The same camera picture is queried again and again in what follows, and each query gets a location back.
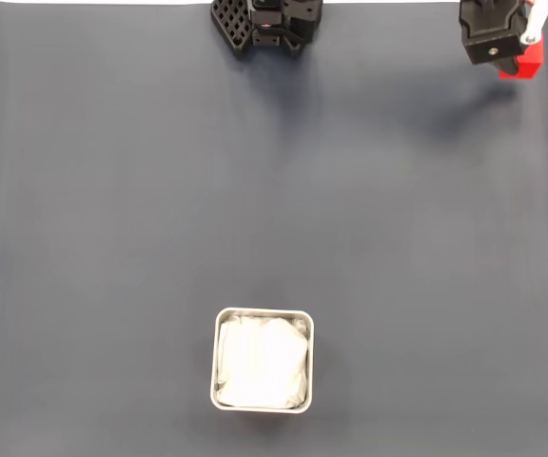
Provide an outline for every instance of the gray surface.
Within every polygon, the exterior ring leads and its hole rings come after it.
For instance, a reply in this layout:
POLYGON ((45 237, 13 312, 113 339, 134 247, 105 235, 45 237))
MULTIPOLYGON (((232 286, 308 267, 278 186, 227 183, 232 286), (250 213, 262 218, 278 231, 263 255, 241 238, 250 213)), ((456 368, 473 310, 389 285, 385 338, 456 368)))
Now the gray surface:
POLYGON ((205 6, 0 5, 0 457, 167 455, 548 456, 548 67, 454 5, 250 65, 205 6), (209 403, 227 306, 313 316, 305 415, 209 403))

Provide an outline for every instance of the white towel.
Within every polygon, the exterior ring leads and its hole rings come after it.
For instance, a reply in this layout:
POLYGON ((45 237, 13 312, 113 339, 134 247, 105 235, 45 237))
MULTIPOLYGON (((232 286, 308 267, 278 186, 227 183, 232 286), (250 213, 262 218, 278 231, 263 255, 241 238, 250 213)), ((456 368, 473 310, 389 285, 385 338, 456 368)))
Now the white towel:
POLYGON ((221 325, 217 399, 232 407, 293 408, 305 400, 306 325, 235 316, 221 325))

